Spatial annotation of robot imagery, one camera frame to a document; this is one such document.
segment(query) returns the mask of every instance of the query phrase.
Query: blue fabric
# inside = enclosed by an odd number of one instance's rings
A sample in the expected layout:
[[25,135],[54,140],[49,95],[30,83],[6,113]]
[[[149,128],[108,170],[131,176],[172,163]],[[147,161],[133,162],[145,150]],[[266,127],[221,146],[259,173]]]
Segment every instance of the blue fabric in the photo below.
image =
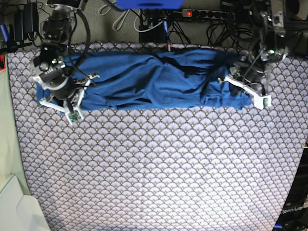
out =
[[[80,69],[101,77],[95,79],[98,87],[87,89],[82,109],[242,108],[251,104],[249,96],[238,94],[238,88],[227,82],[218,83],[218,77],[228,75],[235,60],[238,55],[215,50],[93,52]],[[74,78],[83,79],[79,73]],[[44,91],[39,84],[37,87],[38,101],[49,96],[48,90]]]
[[179,9],[183,0],[118,0],[123,9]]

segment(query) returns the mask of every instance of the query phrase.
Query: red power switch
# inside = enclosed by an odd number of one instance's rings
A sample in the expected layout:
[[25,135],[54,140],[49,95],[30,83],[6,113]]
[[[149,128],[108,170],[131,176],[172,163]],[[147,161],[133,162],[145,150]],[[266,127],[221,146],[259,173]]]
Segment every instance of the red power switch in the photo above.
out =
[[182,10],[182,16],[184,18],[191,18],[193,16],[193,11],[192,10],[188,10],[188,9],[184,9]]
[[5,56],[0,55],[0,73],[5,71]]

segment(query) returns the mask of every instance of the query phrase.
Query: patterned tablecloth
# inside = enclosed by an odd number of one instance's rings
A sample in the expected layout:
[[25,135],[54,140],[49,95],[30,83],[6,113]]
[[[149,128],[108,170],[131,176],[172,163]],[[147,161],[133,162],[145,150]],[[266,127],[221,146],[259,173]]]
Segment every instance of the patterned tablecloth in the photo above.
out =
[[262,111],[107,109],[70,127],[54,110],[36,109],[35,55],[11,53],[8,68],[27,183],[51,230],[272,230],[308,135],[307,62],[271,66],[273,107]]

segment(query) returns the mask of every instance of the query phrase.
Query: metal bracket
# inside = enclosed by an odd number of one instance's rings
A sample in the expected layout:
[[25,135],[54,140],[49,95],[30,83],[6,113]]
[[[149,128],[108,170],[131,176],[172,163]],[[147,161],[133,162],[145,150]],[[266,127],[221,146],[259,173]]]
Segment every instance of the metal bracket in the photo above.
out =
[[232,75],[227,75],[224,81],[227,81],[239,88],[242,88],[247,93],[251,94],[254,97],[254,105],[256,108],[262,110],[265,107],[271,107],[271,95],[260,96],[258,92],[256,92],[251,87],[245,85],[243,82],[234,79]]
[[272,14],[272,23],[274,31],[277,35],[284,38],[285,29],[284,29],[284,12],[285,12],[285,2],[284,0],[270,0],[271,4],[271,14]]
[[51,103],[51,100],[50,99],[46,99],[46,98],[42,98],[39,103],[42,105],[42,106],[45,106],[45,107],[49,107],[49,108],[53,108],[59,112],[62,112],[62,113],[65,113],[65,116],[69,122],[70,125],[73,125],[76,121],[81,121],[84,119],[84,116],[82,114],[82,111],[81,111],[81,102],[85,96],[85,92],[86,92],[86,89],[88,88],[88,86],[90,85],[91,83],[91,80],[95,79],[95,78],[99,78],[100,76],[97,75],[97,74],[94,74],[94,75],[90,75],[89,78],[90,80],[88,80],[85,84],[85,87],[84,88],[81,88],[78,92],[78,94],[76,95],[76,97],[73,99],[73,103],[72,103],[72,106],[73,106],[73,113],[70,112],[70,110],[68,109],[67,105],[64,103],[64,106],[61,107],[61,106],[58,106],[56,104],[53,104]]

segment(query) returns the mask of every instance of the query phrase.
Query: power adapter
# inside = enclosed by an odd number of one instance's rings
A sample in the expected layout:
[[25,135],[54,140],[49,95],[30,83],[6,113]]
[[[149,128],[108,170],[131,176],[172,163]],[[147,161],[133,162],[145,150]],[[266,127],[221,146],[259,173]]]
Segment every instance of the power adapter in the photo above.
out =
[[38,32],[39,30],[38,4],[36,2],[24,5],[24,32],[25,34]]
[[14,31],[16,42],[21,42],[25,40],[24,12],[22,11],[19,11],[14,15]]

